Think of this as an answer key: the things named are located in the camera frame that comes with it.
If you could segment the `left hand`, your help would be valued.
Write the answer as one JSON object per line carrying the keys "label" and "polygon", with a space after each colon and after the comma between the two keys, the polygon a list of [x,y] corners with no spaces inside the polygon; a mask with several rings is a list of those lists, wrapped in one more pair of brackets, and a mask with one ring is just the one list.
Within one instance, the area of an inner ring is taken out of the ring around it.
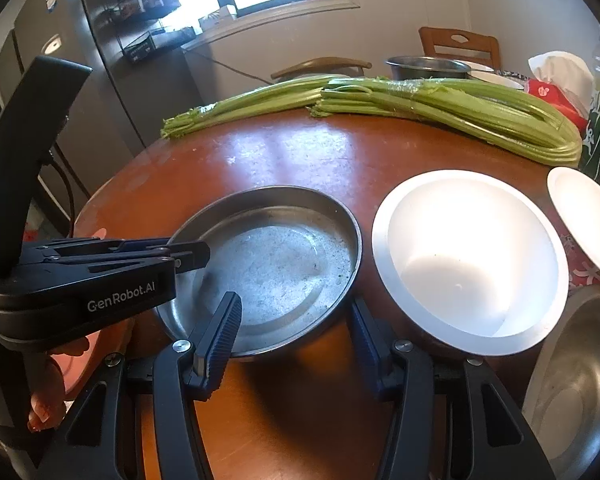
{"label": "left hand", "polygon": [[[82,356],[90,348],[86,337],[81,337],[70,344],[64,344],[52,351],[52,354]],[[30,432],[57,428],[66,414],[66,389],[60,368],[54,359],[46,356],[41,375],[35,388],[31,390],[28,429]]]}

